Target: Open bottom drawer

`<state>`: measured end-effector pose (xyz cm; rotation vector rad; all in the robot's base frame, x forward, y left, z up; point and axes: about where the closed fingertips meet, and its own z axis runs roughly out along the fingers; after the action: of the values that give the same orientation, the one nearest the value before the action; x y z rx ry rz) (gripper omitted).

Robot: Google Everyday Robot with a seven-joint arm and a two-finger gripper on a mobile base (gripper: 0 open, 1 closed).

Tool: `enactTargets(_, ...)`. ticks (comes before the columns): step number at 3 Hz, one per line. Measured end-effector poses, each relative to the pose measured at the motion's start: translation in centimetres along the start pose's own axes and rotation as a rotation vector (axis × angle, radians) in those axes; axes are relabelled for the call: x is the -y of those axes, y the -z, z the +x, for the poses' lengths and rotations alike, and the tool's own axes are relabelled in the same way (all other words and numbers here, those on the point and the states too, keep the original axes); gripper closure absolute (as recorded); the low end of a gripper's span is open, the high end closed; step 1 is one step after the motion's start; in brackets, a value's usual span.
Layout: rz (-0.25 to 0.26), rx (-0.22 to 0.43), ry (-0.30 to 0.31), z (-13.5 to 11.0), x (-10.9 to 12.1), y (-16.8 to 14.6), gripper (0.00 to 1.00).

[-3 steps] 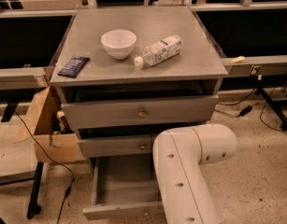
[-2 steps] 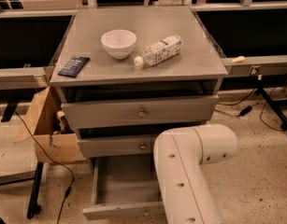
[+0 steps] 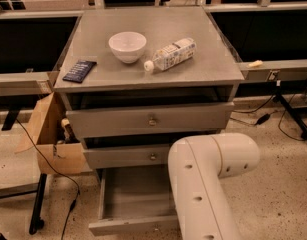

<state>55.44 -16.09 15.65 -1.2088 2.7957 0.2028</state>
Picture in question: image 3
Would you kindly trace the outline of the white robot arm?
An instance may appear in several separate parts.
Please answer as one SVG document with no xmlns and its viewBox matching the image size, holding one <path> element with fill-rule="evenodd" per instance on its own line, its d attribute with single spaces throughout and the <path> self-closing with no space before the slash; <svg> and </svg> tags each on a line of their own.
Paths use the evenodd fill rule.
<svg viewBox="0 0 307 240">
<path fill-rule="evenodd" d="M 171 146 L 168 172 L 183 240 L 242 240 L 220 180 L 259 161 L 258 145 L 240 133 L 185 137 Z"/>
</svg>

